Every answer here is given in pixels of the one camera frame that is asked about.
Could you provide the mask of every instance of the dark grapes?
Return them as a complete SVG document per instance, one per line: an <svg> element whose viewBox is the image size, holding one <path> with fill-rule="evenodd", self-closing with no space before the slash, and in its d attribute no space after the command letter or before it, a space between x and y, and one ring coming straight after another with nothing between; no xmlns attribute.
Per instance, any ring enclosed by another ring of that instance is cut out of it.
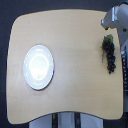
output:
<svg viewBox="0 0 128 128"><path fill-rule="evenodd" d="M115 51L115 45L113 43L113 37L112 35L108 35L107 37L104 37L103 43L102 43L103 50L107 53L106 58L108 61L107 69L109 71L109 74L114 72L114 69L116 68L114 51Z"/></svg>

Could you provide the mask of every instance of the white plate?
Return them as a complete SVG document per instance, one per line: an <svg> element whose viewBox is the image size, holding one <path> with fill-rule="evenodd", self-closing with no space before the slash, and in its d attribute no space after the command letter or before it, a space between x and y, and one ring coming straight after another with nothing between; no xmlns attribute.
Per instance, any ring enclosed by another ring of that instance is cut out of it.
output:
<svg viewBox="0 0 128 128"><path fill-rule="evenodd" d="M45 88L52 79L53 70L53 57L46 47L36 45L28 51L24 59L23 73L30 87L36 90Z"/></svg>

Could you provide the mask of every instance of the black object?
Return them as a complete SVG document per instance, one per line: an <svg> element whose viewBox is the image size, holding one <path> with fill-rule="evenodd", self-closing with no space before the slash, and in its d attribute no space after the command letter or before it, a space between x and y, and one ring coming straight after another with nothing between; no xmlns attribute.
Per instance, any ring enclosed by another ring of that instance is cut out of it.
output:
<svg viewBox="0 0 128 128"><path fill-rule="evenodd" d="M58 114L52 114L52 128L58 128Z"/></svg>
<svg viewBox="0 0 128 128"><path fill-rule="evenodd" d="M74 113L74 117L75 117L75 128L81 128L80 113Z"/></svg>
<svg viewBox="0 0 128 128"><path fill-rule="evenodd" d="M126 5L128 5L128 1L123 1L123 2L121 2L120 5L122 5L122 4L126 4Z"/></svg>
<svg viewBox="0 0 128 128"><path fill-rule="evenodd" d="M108 35L104 37L102 48L107 53L106 55L108 61L107 69L109 71L109 74L111 74L111 72L114 72L114 69L116 68L116 65L114 64L116 59L116 57L114 56L115 45L113 43L112 35Z"/></svg>
<svg viewBox="0 0 128 128"><path fill-rule="evenodd" d="M124 96L128 96L128 73L127 73L127 53L124 51L122 55L122 69L123 69L123 86Z"/></svg>

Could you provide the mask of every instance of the table top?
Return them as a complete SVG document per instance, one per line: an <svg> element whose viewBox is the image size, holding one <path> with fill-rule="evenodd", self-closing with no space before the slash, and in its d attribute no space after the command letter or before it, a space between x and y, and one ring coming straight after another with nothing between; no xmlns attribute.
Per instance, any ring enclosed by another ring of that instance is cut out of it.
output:
<svg viewBox="0 0 128 128"><path fill-rule="evenodd" d="M104 119L123 114L123 76L117 31L105 31L105 12L55 10L20 16L13 24L7 61L7 116L12 124L29 122L54 112L76 111ZM102 41L112 34L116 70L102 63ZM55 70L47 88L30 88L23 75L28 50L44 45Z"/></svg>

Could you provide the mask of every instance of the grape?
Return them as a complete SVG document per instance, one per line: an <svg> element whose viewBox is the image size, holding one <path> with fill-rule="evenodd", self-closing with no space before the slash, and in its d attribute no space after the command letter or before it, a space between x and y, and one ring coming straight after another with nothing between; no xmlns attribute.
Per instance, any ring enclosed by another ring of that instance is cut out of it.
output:
<svg viewBox="0 0 128 128"><path fill-rule="evenodd" d="M108 35L104 37L102 48L107 53L106 55L108 61L107 69L109 71L109 74L111 74L111 72L114 72L114 69L116 68L116 65L114 64L116 59L116 57L114 56L115 45L113 43L112 35Z"/></svg>

